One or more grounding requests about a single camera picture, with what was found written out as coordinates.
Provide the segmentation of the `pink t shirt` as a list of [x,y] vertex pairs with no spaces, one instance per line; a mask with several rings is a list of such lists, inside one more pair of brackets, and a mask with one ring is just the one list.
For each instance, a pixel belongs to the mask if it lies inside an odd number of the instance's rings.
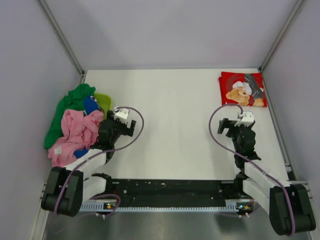
[[77,160],[74,152],[89,149],[98,137],[104,113],[94,110],[89,115],[82,111],[67,109],[61,120],[62,137],[48,150],[53,167],[64,167]]

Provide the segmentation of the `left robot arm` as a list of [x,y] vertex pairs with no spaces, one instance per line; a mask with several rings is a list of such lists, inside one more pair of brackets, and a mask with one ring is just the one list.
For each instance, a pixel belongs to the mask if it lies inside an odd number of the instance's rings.
[[96,199],[112,199],[116,206],[120,198],[113,191],[112,177],[99,173],[98,168],[106,165],[117,152],[115,143],[121,136],[134,135],[136,121],[122,123],[107,119],[101,122],[96,143],[82,157],[64,167],[51,169],[41,208],[58,215],[76,216],[83,203]]

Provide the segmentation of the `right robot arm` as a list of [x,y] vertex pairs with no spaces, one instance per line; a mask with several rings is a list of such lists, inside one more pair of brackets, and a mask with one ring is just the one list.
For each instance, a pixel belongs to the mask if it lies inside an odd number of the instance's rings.
[[224,118],[219,121],[218,134],[227,130],[234,146],[234,159],[240,172],[233,192],[239,198],[252,197],[268,214],[273,230],[280,236],[316,229],[316,220],[308,191],[301,183],[281,179],[266,166],[255,152],[254,121]]

